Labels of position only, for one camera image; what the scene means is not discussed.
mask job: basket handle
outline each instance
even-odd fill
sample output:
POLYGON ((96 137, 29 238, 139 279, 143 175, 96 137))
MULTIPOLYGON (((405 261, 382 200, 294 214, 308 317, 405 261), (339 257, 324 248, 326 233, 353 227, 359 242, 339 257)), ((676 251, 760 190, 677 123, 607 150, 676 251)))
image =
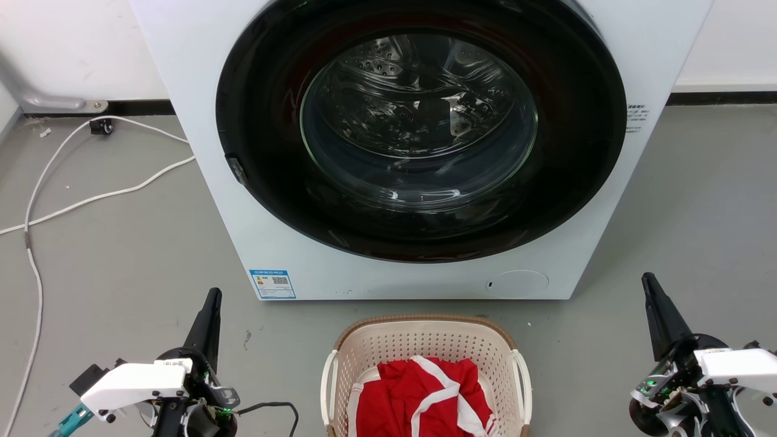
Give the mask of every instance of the basket handle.
POLYGON ((333 350, 329 357, 326 358, 324 363, 324 373, 321 375, 321 418, 324 419, 324 425, 329 426, 329 423, 335 418, 335 388, 337 386, 337 349, 333 350), (329 399, 326 396, 326 386, 329 385, 329 399))
POLYGON ((518 412, 524 425, 529 425, 531 421, 531 378, 529 378, 529 369, 526 366, 524 356, 517 349, 513 349, 513 374, 515 376, 515 389, 518 391, 518 412))

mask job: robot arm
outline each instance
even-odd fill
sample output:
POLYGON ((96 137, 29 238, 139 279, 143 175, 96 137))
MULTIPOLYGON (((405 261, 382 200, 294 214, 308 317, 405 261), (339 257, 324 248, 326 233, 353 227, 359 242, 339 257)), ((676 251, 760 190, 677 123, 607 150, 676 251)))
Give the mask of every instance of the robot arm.
POLYGON ((113 423, 131 405, 150 405, 154 437, 230 437, 237 432, 232 408, 240 397, 216 378, 221 290, 212 288, 181 348, 153 364, 117 360, 113 369, 91 365, 71 385, 81 405, 53 435, 68 437, 92 416, 113 423))
POLYGON ((737 406, 746 388, 777 397, 777 356, 750 343, 735 351, 693 334, 652 273, 643 276, 653 356, 658 366, 632 391, 629 413, 647 435, 756 437, 737 406))

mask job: concrete floor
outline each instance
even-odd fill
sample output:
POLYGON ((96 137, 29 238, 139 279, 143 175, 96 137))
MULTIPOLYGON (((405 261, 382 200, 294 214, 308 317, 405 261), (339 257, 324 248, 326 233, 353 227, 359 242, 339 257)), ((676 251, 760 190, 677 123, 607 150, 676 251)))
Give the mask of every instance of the concrete floor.
MULTIPOLYGON (((138 120, 181 135, 174 117, 138 120)), ((0 229, 22 222, 33 185, 82 120, 18 126, 0 148, 0 229), (51 134, 39 133, 51 128, 51 134)), ((161 135, 116 123, 109 138, 79 134, 54 167, 33 217, 140 183, 190 155, 161 135)), ((45 289, 43 337, 12 435, 44 436, 77 403, 68 384, 92 363, 150 362, 181 345, 207 290, 220 287, 219 376, 245 405, 290 400, 296 435, 324 435, 319 379, 342 330, 391 313, 486 314, 527 359, 532 435, 641 435, 629 391, 652 368, 639 277, 653 271, 696 332, 740 348, 777 348, 777 107, 671 107, 568 302, 259 302, 196 164, 142 191, 87 205, 33 227, 45 289)), ((0 236, 0 424, 18 390, 37 294, 21 232, 0 236)), ((777 418, 745 394, 752 423, 777 418)), ((290 411, 240 418, 239 435, 288 435, 290 411)), ((135 437, 131 411, 76 435, 135 437)))

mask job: front-load washing machine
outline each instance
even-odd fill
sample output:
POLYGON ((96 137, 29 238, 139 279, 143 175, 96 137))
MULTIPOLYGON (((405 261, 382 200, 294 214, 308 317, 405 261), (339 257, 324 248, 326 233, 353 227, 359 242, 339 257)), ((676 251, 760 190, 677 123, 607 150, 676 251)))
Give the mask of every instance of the front-load washing machine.
POLYGON ((710 4, 133 1, 260 299, 568 299, 710 4))

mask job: white plastic basket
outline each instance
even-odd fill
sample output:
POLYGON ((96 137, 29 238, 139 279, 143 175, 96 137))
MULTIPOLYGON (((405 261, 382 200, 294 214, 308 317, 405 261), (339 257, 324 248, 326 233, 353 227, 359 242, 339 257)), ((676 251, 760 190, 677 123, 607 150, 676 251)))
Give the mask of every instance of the white plastic basket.
POLYGON ((329 437, 346 437, 347 405, 356 382, 370 379, 381 362, 414 355, 457 362, 471 359, 503 437, 528 436, 531 380, 515 342, 478 317, 420 314, 362 320, 340 335, 321 377, 321 415, 329 437))

